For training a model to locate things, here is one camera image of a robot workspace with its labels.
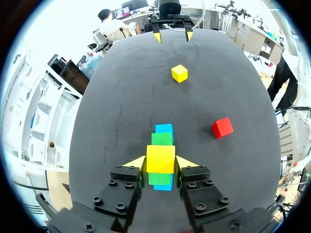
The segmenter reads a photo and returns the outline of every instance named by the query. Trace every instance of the wooden block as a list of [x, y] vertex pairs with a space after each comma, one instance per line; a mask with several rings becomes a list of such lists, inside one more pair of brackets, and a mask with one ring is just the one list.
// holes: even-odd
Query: wooden block
[[170, 185], [171, 174], [165, 173], [148, 173], [150, 185]]
[[161, 124], [155, 125], [156, 133], [171, 133], [172, 134], [172, 142], [174, 142], [174, 133], [173, 133], [173, 125], [172, 124]]
[[171, 133], [152, 133], [151, 145], [158, 146], [172, 146], [172, 134]]
[[154, 190], [171, 191], [172, 187], [173, 187], [173, 174], [171, 174], [169, 185], [154, 185]]
[[233, 128], [230, 119], [228, 117], [221, 120], [217, 120], [213, 124], [212, 129], [216, 139], [225, 137], [233, 132]]
[[188, 78], [188, 70], [182, 65], [178, 65], [172, 68], [172, 77], [178, 82], [181, 83]]
[[175, 146], [147, 146], [147, 172], [174, 173]]

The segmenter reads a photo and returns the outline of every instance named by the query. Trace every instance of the computer monitor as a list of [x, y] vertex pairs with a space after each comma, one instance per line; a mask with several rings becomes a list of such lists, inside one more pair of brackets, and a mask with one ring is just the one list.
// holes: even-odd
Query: computer monitor
[[149, 6], [147, 0], [131, 0], [122, 4], [122, 8], [128, 7], [130, 11]]
[[120, 19], [120, 18], [130, 16], [131, 12], [130, 12], [129, 7], [125, 7], [125, 8], [122, 8], [121, 10], [115, 11], [114, 14], [117, 19]]

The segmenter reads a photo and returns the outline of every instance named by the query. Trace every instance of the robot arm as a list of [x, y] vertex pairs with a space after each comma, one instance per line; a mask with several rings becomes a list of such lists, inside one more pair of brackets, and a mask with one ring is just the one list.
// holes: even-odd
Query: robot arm
[[[185, 159], [180, 162], [178, 156], [175, 159], [177, 188], [195, 232], [273, 232], [279, 225], [262, 208], [248, 213], [242, 209], [230, 212], [229, 199], [223, 197], [213, 184], [209, 169], [205, 165], [193, 165]], [[145, 156], [126, 165], [118, 165], [110, 173], [111, 180], [107, 186], [93, 198], [92, 209], [74, 202], [71, 210], [62, 209], [52, 217], [49, 232], [127, 232], [145, 185], [145, 171]]]

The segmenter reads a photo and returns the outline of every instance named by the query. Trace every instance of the chair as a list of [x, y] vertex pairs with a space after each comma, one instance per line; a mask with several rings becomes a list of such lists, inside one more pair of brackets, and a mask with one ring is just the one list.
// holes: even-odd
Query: chair
[[108, 43], [106, 42], [106, 43], [104, 43], [104, 44], [101, 44], [101, 45], [99, 45], [99, 46], [97, 46], [97, 44], [96, 43], [92, 43], [92, 44], [89, 44], [87, 47], [89, 48], [89, 49], [91, 49], [93, 52], [103, 52], [104, 54], [106, 54], [107, 53], [107, 50], [108, 49], [106, 49], [107, 47], [108, 47]]
[[109, 35], [106, 35], [106, 37], [115, 42], [115, 41], [119, 41], [119, 40], [122, 40], [126, 37], [129, 37], [129, 36], [134, 36], [134, 35], [137, 35], [136, 34], [136, 31], [135, 31], [135, 28], [136, 28], [136, 23], [132, 22], [129, 24], [129, 33], [128, 36], [125, 35], [125, 32], [123, 30], [123, 28], [119, 28], [118, 30], [116, 30], [113, 34], [109, 34]]

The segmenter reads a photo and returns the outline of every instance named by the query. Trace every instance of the white shirt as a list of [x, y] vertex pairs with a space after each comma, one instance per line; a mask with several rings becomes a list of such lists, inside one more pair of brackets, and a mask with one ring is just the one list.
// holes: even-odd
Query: white shirt
[[123, 32], [126, 37], [130, 35], [129, 27], [123, 23], [119, 19], [113, 19], [113, 20], [104, 20], [99, 28], [101, 34], [104, 34], [106, 36], [113, 35], [115, 32], [117, 32], [120, 28], [123, 28]]

